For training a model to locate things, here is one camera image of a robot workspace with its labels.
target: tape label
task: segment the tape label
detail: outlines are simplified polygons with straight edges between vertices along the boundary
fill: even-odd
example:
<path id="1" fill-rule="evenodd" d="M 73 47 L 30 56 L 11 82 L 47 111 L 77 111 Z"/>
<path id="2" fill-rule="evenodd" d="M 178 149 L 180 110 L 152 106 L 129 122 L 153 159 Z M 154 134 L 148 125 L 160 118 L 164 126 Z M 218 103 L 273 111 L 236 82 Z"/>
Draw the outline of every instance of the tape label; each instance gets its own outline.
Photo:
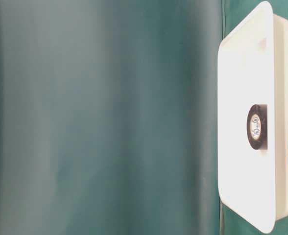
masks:
<path id="1" fill-rule="evenodd" d="M 261 120 L 257 114 L 254 114 L 251 118 L 250 130 L 253 139 L 257 140 L 261 135 Z"/>

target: tape roll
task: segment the tape roll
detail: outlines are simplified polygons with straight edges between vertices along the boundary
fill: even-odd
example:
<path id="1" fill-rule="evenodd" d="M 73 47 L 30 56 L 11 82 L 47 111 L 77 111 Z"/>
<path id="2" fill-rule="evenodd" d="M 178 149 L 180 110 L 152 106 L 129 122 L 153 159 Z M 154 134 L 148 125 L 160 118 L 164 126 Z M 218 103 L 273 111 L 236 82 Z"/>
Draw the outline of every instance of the tape roll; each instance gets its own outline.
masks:
<path id="1" fill-rule="evenodd" d="M 267 106 L 253 105 L 247 115 L 247 138 L 254 149 L 267 148 Z"/>

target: green fabric backdrop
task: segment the green fabric backdrop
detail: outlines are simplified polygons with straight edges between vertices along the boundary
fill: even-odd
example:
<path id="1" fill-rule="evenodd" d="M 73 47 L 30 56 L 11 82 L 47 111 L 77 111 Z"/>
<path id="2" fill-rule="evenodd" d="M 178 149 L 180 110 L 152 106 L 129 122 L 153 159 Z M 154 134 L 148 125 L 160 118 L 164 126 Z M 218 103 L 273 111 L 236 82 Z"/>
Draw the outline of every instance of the green fabric backdrop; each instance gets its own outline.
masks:
<path id="1" fill-rule="evenodd" d="M 259 2 L 259 0 L 223 0 L 223 31 L 226 36 Z M 288 0 L 270 0 L 275 14 L 288 19 Z M 226 206 L 223 207 L 224 235 L 262 234 Z M 288 235 L 288 217 L 279 220 L 272 235 Z"/>
<path id="2" fill-rule="evenodd" d="M 0 0 L 0 235 L 213 235 L 220 0 Z"/>

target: white tray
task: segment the white tray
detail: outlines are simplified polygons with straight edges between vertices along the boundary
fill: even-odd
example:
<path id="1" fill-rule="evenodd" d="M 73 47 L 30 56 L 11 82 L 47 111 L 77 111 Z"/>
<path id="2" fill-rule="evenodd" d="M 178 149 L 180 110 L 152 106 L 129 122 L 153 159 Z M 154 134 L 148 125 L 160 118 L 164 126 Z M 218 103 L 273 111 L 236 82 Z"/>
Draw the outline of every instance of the white tray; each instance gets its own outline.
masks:
<path id="1" fill-rule="evenodd" d="M 263 233 L 288 215 L 288 20 L 260 3 L 218 52 L 218 189 Z M 267 105 L 267 149 L 248 141 L 254 104 Z"/>

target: green curtain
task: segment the green curtain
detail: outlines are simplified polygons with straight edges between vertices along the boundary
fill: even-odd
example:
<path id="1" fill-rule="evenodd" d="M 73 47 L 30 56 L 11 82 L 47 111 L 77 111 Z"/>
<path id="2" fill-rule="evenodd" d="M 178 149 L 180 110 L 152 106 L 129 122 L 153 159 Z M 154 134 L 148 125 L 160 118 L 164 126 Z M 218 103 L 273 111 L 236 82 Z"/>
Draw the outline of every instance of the green curtain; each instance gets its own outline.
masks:
<path id="1" fill-rule="evenodd" d="M 260 0 L 223 0 L 224 36 L 226 36 Z M 288 19 L 288 0 L 270 0 L 275 14 Z M 257 229 L 239 217 L 235 212 L 223 207 L 225 235 L 262 235 Z M 288 235 L 288 217 L 276 222 L 272 235 Z"/>
<path id="2" fill-rule="evenodd" d="M 213 235 L 220 0 L 0 0 L 0 235 Z"/>

